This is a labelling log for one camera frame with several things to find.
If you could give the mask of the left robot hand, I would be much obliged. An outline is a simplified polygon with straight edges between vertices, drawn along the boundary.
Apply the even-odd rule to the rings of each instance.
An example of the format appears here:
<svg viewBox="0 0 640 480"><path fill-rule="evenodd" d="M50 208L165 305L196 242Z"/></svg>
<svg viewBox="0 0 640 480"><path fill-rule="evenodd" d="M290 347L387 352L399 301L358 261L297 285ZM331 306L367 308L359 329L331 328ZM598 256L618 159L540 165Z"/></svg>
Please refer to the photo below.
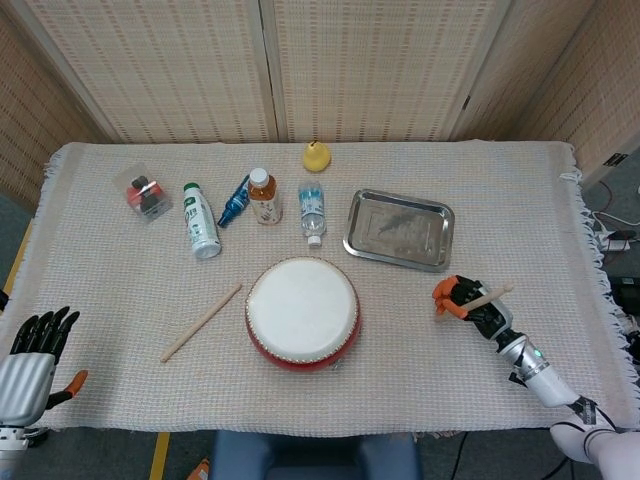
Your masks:
<svg viewBox="0 0 640 480"><path fill-rule="evenodd" d="M9 354L0 361L0 428L26 428L45 411L74 398L88 378L78 371L62 390L52 384L78 311L68 306L29 317L19 328Z"/></svg>

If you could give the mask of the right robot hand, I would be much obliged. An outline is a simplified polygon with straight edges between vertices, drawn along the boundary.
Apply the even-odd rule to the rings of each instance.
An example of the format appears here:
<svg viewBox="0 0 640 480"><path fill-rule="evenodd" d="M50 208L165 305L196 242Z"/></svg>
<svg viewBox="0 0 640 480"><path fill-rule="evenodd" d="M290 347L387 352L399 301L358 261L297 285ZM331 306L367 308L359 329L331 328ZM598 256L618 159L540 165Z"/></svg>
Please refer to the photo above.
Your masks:
<svg viewBox="0 0 640 480"><path fill-rule="evenodd" d="M440 281L432 292L438 315L450 314L462 321L472 323L487 340L494 340L504 347L520 336L511 328L512 314L500 300L475 309L466 305L489 293L479 280L454 275Z"/></svg>

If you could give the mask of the wooden drumstick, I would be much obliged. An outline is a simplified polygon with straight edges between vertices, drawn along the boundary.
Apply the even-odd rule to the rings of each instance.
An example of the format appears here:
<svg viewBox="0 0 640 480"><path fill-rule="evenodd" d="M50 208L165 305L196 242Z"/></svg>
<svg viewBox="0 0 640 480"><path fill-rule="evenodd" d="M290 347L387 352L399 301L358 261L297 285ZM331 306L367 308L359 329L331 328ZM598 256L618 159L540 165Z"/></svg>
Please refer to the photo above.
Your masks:
<svg viewBox="0 0 640 480"><path fill-rule="evenodd" d="M161 363L166 363L169 359L187 343L206 323L211 320L220 310L222 310L233 297L242 289L243 285L238 283L226 292L212 307L210 307L198 320L190 325L171 345L169 345L160 357Z"/></svg>
<svg viewBox="0 0 640 480"><path fill-rule="evenodd" d="M433 298L436 304L436 313L439 315L449 313L458 319L466 320L471 310L485 306L499 299L501 296L510 293L514 289L514 285L505 284L502 287L491 290L489 293L462 306L456 305L449 297L445 296L446 293L451 292L451 289L452 287L445 288L442 286L438 286L435 289Z"/></svg>

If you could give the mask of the red drum white head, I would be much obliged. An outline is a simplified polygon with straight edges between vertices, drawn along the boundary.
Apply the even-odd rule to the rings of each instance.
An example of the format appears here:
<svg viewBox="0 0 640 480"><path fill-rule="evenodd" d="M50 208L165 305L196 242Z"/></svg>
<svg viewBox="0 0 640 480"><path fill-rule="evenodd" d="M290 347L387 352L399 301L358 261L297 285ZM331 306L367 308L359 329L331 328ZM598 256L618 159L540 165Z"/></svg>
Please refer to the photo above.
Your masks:
<svg viewBox="0 0 640 480"><path fill-rule="evenodd" d="M359 298L347 275L315 257L282 260L265 270L245 301L245 325L256 350L292 371L314 371L341 359L361 330Z"/></svg>

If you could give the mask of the rectangular metal tray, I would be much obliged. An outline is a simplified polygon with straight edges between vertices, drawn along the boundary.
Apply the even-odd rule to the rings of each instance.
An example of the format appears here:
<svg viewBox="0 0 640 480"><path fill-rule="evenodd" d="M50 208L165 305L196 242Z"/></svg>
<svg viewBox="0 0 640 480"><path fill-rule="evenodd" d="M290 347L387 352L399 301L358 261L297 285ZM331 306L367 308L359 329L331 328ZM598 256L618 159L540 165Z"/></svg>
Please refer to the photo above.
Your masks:
<svg viewBox="0 0 640 480"><path fill-rule="evenodd" d="M446 204L361 189L352 199L343 247L358 258L440 273L450 264L454 225Z"/></svg>

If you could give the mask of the beige woven tablecloth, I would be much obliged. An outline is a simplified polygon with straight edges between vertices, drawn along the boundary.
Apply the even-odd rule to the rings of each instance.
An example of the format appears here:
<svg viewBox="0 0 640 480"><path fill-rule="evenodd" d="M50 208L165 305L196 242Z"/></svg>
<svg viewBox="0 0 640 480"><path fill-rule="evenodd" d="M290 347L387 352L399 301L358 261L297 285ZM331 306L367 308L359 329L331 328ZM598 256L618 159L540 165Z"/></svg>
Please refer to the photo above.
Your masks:
<svg viewBox="0 0 640 480"><path fill-rule="evenodd" d="M455 214L449 272L497 287L526 333L581 395L622 427L640 426L640 388L563 142L344 143L319 176L327 231L319 258L359 297L362 330L335 366L292 372L252 344L244 307L271 265L308 255L297 191L299 144L71 143L50 160L11 300L0 358L30 316L79 311L54 384L87 370L74 400L46 413L52 428L230 429L308 436L545 427L566 414L510 381L510 365L469 324L438 319L439 275L350 255L354 194L370 188L434 200ZM146 223L114 178L144 163L178 202L186 183L220 208L246 173L275 177L284 216L244 212L221 231L221 253L193 255L180 204ZM242 289L166 363L163 351L234 285Z"/></svg>

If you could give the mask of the black box on floor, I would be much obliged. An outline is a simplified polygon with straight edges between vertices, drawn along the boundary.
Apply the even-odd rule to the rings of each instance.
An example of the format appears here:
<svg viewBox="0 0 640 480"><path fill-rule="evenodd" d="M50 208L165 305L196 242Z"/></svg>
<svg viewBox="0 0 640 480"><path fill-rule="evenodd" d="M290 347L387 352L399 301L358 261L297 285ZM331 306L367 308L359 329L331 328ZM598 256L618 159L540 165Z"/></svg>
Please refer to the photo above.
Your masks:
<svg viewBox="0 0 640 480"><path fill-rule="evenodd" d="M640 277L608 277L614 302L624 313L640 316Z"/></svg>

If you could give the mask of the clear water bottle blue label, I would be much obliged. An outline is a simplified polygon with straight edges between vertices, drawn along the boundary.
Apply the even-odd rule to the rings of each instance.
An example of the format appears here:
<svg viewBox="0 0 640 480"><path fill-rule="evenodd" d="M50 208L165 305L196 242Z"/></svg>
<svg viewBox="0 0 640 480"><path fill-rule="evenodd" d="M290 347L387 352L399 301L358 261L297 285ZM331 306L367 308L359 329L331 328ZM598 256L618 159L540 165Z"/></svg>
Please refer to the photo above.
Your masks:
<svg viewBox="0 0 640 480"><path fill-rule="evenodd" d="M299 186L300 225L310 247L320 247L326 231L324 191L319 182Z"/></svg>

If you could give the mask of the clear box with coffee capsules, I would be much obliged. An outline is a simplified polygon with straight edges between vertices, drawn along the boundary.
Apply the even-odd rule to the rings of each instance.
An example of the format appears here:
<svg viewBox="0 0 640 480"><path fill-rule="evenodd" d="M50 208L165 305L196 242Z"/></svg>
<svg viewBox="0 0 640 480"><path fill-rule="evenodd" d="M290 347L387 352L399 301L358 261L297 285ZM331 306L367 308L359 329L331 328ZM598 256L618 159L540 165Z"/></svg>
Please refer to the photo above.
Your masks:
<svg viewBox="0 0 640 480"><path fill-rule="evenodd" d="M170 196L144 163L121 171L113 181L127 205L146 223L151 223L173 206Z"/></svg>

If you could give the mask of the blue seat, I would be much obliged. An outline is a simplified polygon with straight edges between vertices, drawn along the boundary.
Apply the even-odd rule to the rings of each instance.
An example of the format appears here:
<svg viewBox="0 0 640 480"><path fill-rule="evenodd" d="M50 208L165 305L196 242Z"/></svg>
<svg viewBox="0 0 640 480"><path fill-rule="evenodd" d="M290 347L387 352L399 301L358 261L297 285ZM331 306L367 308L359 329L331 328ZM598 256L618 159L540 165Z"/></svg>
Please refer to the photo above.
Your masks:
<svg viewBox="0 0 640 480"><path fill-rule="evenodd" d="M423 480L409 433L312 438L220 430L208 480Z"/></svg>

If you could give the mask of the yellow pear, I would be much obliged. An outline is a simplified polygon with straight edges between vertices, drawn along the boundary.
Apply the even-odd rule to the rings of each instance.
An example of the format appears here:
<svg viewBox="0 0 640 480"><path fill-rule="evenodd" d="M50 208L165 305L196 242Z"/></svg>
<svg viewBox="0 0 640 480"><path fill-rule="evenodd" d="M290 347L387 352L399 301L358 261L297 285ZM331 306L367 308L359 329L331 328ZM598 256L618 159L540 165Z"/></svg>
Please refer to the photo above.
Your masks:
<svg viewBox="0 0 640 480"><path fill-rule="evenodd" d="M331 151L329 147L317 140L308 143L302 156L304 168L312 173L325 170L331 163Z"/></svg>

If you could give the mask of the white bottle green cap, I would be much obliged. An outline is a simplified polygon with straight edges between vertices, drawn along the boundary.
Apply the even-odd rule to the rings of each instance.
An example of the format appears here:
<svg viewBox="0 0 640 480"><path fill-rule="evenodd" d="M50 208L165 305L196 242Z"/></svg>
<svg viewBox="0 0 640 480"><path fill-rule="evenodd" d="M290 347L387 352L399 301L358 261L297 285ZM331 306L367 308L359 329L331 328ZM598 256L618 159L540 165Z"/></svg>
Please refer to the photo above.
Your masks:
<svg viewBox="0 0 640 480"><path fill-rule="evenodd" d="M189 182L183 187L183 210L191 249L197 259L208 259L221 252L212 210L200 186Z"/></svg>

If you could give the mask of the amber tea bottle white cap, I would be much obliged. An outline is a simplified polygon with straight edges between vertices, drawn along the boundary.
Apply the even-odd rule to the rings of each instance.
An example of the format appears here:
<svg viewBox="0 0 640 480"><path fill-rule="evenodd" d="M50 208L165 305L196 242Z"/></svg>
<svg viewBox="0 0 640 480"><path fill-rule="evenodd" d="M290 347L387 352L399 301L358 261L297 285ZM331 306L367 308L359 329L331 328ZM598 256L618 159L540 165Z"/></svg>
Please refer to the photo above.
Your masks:
<svg viewBox="0 0 640 480"><path fill-rule="evenodd" d="M254 168L249 174L250 205L262 225L275 225L282 218L282 205L275 178L264 168Z"/></svg>

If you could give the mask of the small blue bottle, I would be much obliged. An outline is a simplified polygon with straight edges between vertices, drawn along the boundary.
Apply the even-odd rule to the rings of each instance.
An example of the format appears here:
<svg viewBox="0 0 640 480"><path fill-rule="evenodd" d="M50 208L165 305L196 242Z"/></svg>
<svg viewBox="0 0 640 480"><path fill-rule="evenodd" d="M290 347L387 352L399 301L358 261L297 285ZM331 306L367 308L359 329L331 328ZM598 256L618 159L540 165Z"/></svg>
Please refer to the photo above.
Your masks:
<svg viewBox="0 0 640 480"><path fill-rule="evenodd" d="M249 205L249 176L246 175L225 204L217 225L226 228Z"/></svg>

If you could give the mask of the bamboo folding screen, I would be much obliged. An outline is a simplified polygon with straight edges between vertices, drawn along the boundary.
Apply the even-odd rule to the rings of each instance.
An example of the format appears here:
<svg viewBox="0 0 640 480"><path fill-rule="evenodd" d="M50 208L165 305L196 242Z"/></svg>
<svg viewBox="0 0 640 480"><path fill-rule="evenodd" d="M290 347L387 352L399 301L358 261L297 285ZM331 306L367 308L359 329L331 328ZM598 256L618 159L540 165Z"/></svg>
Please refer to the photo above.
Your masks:
<svg viewBox="0 0 640 480"><path fill-rule="evenodd" d="M640 148L640 0L0 0L115 143Z"/></svg>

